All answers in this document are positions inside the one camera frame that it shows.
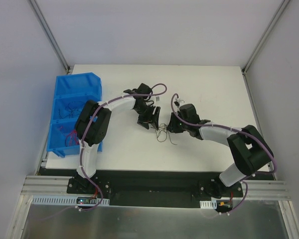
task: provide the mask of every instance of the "blue bin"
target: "blue bin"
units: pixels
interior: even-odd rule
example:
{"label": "blue bin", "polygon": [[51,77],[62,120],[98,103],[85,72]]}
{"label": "blue bin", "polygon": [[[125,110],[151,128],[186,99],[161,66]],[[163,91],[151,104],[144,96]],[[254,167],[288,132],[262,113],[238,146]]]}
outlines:
{"label": "blue bin", "polygon": [[101,78],[93,73],[58,76],[54,97],[76,94],[102,95]]}
{"label": "blue bin", "polygon": [[74,126],[85,103],[102,100],[100,77],[93,73],[56,78],[47,151],[59,157],[80,153]]}

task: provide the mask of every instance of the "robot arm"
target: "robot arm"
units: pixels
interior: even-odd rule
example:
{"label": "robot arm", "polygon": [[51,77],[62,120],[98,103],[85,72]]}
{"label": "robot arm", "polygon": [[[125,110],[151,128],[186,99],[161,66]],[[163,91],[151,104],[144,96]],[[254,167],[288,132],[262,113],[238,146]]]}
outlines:
{"label": "robot arm", "polygon": [[[213,123],[210,120],[200,120],[193,104],[185,104],[185,101],[180,99],[177,99],[174,104],[178,108],[177,115],[183,120],[205,126],[196,127],[184,124],[174,113],[171,113],[167,127],[168,131],[173,133],[187,131],[192,137],[200,140],[211,140],[226,145],[231,150],[234,163],[214,179],[214,183],[209,187],[209,194],[212,197],[217,197],[221,188],[231,187],[246,176],[251,176],[271,161],[266,152],[254,140],[228,129],[213,127]],[[244,128],[235,129],[256,137],[273,156],[272,151],[254,126],[248,125]]]}
{"label": "robot arm", "polygon": [[[85,104],[78,120],[75,123],[75,129],[77,131],[77,136],[80,139],[80,152],[82,152],[82,148],[84,148],[81,165],[84,167],[84,170],[89,178],[95,174],[97,149],[107,133],[112,114],[116,115],[123,111],[135,110],[139,114],[137,121],[138,124],[147,129],[149,129],[149,124],[151,124],[154,128],[158,129],[160,107],[148,106],[146,104],[146,97],[123,98],[124,95],[128,94],[150,94],[151,91],[152,89],[149,86],[142,83],[137,89],[124,91],[122,94],[122,99],[102,107],[97,113],[97,120],[91,124],[85,136],[85,144],[83,146],[81,139],[90,121],[90,118],[95,110],[104,102],[96,103],[92,100],[89,100]],[[79,176],[84,178],[81,166],[78,167],[77,173]]]}

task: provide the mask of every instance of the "white table surface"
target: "white table surface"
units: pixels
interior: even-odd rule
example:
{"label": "white table surface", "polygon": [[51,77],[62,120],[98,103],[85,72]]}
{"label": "white table surface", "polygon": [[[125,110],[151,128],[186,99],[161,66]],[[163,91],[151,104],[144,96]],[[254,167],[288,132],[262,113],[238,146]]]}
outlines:
{"label": "white table surface", "polygon": [[[239,67],[162,66],[162,65],[75,65],[73,74],[93,72],[102,80],[103,100],[119,96],[140,83],[153,86],[165,83],[167,93],[156,103],[161,106],[159,123],[170,118],[170,99],[174,93],[196,107],[201,119],[227,126],[256,125],[245,83]],[[163,88],[155,88],[155,93]],[[223,171],[233,163],[230,149],[201,141],[189,133],[171,134],[158,142],[154,129],[136,124],[135,111],[112,115],[103,152],[98,154],[98,169]],[[79,156],[59,158],[49,153],[46,168],[77,168]]]}

